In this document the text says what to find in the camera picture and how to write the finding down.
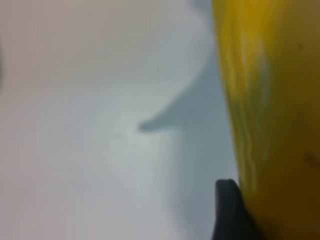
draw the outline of white surface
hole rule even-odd
[[[234,178],[209,0],[1,0],[0,235],[208,240]]]

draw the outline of yellow fruit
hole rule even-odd
[[[320,0],[213,0],[246,207],[270,240],[320,239]]]

